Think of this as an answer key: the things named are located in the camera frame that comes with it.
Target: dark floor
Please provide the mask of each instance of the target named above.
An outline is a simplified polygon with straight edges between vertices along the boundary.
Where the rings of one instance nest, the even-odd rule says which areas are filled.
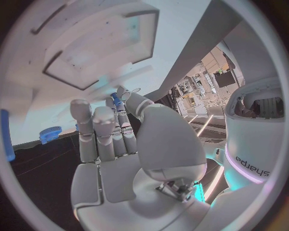
[[[130,117],[135,133],[138,131],[139,121]],[[204,131],[208,138],[223,138],[223,135]],[[53,222],[64,230],[82,231],[82,227],[75,219],[70,203],[70,187],[79,160],[78,135],[64,137],[46,145],[38,144],[33,148],[15,151],[16,159],[11,162],[17,179],[27,195],[35,205]],[[219,167],[208,160],[208,168],[202,179],[204,191],[210,186]],[[227,188],[224,178],[212,195],[209,203],[223,189]],[[0,230],[31,231],[11,205],[3,191],[0,192],[1,223]]]

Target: pink light strip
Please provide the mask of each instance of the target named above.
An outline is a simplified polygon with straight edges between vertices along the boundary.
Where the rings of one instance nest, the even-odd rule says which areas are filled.
[[[227,145],[225,147],[225,155],[226,155],[226,158],[228,160],[228,162],[233,166],[233,168],[238,172],[240,173],[242,176],[246,177],[247,179],[251,180],[252,182],[256,183],[256,184],[261,184],[263,183],[263,181],[261,180],[258,180],[252,176],[250,176],[248,173],[244,172],[242,169],[240,169],[231,159],[231,157],[229,156],[229,152],[228,152],[228,148],[227,148]]]

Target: teal light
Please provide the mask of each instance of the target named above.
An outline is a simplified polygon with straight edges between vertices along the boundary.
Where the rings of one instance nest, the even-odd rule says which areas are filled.
[[[205,202],[205,197],[204,197],[204,191],[203,191],[203,185],[201,182],[198,182],[197,184],[195,184],[193,186],[193,188],[195,188],[195,198],[198,200],[198,201],[201,201],[201,202]]]

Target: robotic hand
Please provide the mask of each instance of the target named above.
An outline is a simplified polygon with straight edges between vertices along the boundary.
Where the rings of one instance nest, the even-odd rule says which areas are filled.
[[[96,108],[93,119],[86,109],[89,116],[80,120],[73,113],[77,111],[74,102],[73,117],[78,123],[89,121],[90,136],[91,128],[95,130],[100,159],[99,164],[89,161],[79,165],[72,183],[74,214],[85,230],[160,230],[176,225],[173,221],[177,218],[189,216],[186,227],[201,222],[209,205],[193,197],[192,185],[204,176],[207,161],[195,131],[177,112],[129,92],[126,108],[142,123],[133,149],[134,136],[123,132],[131,129],[123,103],[114,107],[112,99],[107,99],[107,107]],[[76,102],[89,108],[85,101]],[[121,154],[119,128],[128,155]],[[84,148],[80,152],[81,156],[90,153]]]

